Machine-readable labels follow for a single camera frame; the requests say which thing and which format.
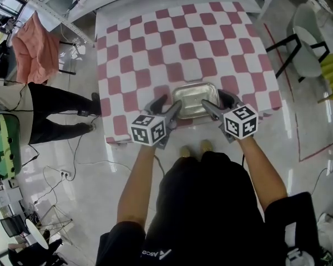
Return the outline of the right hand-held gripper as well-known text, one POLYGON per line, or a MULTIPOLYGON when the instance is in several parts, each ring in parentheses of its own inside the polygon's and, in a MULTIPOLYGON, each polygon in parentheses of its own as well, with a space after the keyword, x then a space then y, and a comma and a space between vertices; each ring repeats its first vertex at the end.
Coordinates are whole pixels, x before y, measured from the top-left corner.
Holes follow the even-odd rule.
POLYGON ((219 128, 228 142, 232 143, 235 140, 253 136, 258 131, 259 115, 257 111, 250 104, 243 105, 238 96, 231 92, 219 89, 218 94, 224 108, 235 109, 223 112, 221 108, 205 99, 201 101, 201 104, 212 118, 222 122, 219 128))

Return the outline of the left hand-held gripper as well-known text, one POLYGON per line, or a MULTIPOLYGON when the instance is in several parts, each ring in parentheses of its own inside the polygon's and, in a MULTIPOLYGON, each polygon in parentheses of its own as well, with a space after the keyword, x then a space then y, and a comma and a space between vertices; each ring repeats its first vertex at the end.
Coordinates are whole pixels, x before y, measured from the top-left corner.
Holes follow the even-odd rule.
MULTIPOLYGON (((167 94, 150 101, 145 111, 147 113, 162 113, 162 109, 168 100, 167 94)), ((130 124, 130 136, 134 143, 144 146, 165 149, 172 131, 172 123, 182 108, 182 101, 176 101, 164 114, 149 115, 140 114, 130 124)))

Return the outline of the metal rectangular tray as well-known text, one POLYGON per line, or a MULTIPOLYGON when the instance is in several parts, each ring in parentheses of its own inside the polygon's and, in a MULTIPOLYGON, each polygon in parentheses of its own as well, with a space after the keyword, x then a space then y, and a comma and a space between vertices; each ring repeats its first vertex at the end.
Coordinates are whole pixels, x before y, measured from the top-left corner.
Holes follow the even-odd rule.
POLYGON ((219 94, 217 88, 208 82, 189 83, 176 88, 172 93, 173 102, 181 101, 181 109, 178 119, 195 119, 208 116, 201 101, 219 105, 219 94))

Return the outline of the person's left forearm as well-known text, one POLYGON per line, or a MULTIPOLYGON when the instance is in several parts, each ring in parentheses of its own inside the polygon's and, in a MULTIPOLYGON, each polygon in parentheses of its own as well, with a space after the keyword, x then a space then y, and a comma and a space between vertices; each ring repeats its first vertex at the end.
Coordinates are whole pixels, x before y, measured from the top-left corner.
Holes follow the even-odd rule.
POLYGON ((145 227, 153 178, 155 147, 141 146, 118 202, 117 223, 134 222, 145 227))

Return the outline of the person's right forearm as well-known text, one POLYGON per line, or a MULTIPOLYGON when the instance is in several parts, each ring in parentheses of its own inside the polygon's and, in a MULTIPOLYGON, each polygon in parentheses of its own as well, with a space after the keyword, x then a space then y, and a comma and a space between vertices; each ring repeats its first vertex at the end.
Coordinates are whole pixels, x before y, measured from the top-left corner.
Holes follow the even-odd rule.
POLYGON ((253 137, 238 140, 238 143, 245 156, 260 205, 265 211, 271 203, 287 197, 285 184, 253 137))

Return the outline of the pink checkered table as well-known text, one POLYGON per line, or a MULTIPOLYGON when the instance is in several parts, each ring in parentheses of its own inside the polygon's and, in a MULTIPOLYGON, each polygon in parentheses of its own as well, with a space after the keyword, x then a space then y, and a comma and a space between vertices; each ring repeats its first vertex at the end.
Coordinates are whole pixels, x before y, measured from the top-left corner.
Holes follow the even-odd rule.
POLYGON ((260 118, 281 108, 278 81, 238 2, 187 4, 108 25, 97 16, 97 69, 105 140, 130 141, 148 102, 207 81, 250 104, 260 118))

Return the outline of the person's right shoe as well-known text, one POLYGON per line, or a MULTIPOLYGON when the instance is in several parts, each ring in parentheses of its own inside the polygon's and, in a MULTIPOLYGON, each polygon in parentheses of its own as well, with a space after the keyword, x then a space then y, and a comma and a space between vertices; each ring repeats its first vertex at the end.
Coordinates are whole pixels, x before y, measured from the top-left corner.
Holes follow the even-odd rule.
POLYGON ((213 152, 213 150, 214 150, 213 149, 213 145, 212 145, 212 143, 209 140, 202 140, 200 142, 200 153, 201 154, 204 154, 204 153, 206 153, 208 151, 213 152))

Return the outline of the grey chair with black legs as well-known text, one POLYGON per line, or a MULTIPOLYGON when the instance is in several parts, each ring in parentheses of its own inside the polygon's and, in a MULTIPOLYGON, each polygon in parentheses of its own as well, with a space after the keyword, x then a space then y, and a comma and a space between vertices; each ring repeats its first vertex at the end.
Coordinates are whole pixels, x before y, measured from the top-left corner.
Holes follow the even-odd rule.
POLYGON ((306 3, 299 5, 286 29, 286 38, 266 48, 270 52, 285 46, 289 53, 280 69, 278 78, 291 63, 299 75, 298 82, 321 76, 321 62, 330 54, 317 23, 315 11, 306 3))

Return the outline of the person's black clothing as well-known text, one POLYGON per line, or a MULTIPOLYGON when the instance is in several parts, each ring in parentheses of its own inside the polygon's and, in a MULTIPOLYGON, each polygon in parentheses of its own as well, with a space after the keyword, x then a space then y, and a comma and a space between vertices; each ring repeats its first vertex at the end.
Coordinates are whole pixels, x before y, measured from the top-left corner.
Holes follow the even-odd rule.
POLYGON ((319 266, 309 193, 264 213, 251 179, 227 155, 181 158, 161 180, 148 229, 120 222, 100 238, 96 266, 319 266))

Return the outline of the pink cloth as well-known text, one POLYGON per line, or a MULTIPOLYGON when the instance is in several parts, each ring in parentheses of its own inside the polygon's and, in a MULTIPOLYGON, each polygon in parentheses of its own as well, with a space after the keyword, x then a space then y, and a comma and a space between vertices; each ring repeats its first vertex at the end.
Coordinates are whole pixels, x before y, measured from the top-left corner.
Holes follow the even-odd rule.
POLYGON ((58 73, 59 38, 43 27, 37 12, 12 37, 12 47, 17 82, 42 84, 58 73))

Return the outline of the green and black backpack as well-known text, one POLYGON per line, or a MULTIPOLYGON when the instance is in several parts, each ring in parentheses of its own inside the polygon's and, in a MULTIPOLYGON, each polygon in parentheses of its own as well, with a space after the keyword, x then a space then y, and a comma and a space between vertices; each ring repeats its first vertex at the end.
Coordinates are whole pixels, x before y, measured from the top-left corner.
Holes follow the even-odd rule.
POLYGON ((18 118, 0 105, 0 181, 14 178, 22 169, 18 118))

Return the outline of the white bag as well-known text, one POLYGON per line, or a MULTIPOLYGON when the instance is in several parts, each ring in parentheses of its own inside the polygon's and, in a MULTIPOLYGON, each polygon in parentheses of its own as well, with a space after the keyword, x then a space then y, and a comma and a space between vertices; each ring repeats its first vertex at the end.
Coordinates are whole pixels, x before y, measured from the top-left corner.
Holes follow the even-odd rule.
POLYGON ((327 213, 322 213, 317 222, 319 243, 333 255, 333 223, 327 213))

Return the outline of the round white side table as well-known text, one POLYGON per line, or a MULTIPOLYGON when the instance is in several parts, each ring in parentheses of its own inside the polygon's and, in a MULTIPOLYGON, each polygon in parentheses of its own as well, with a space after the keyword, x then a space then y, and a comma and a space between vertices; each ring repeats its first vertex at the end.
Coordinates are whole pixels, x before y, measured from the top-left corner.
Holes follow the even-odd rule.
POLYGON ((29 230, 29 232, 33 236, 33 238, 36 240, 36 242, 44 249, 49 249, 49 245, 48 245, 46 239, 43 237, 43 234, 36 227, 36 225, 29 219, 26 219, 25 223, 26 223, 27 229, 29 230))

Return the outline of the black office chair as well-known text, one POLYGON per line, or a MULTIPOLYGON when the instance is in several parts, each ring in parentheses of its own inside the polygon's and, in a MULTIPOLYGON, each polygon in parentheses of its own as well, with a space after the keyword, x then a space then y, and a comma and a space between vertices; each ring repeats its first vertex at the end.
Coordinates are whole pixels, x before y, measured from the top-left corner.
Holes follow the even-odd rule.
POLYGON ((3 218, 0 223, 10 238, 20 236, 22 233, 26 233, 27 229, 20 215, 14 215, 11 217, 3 218))

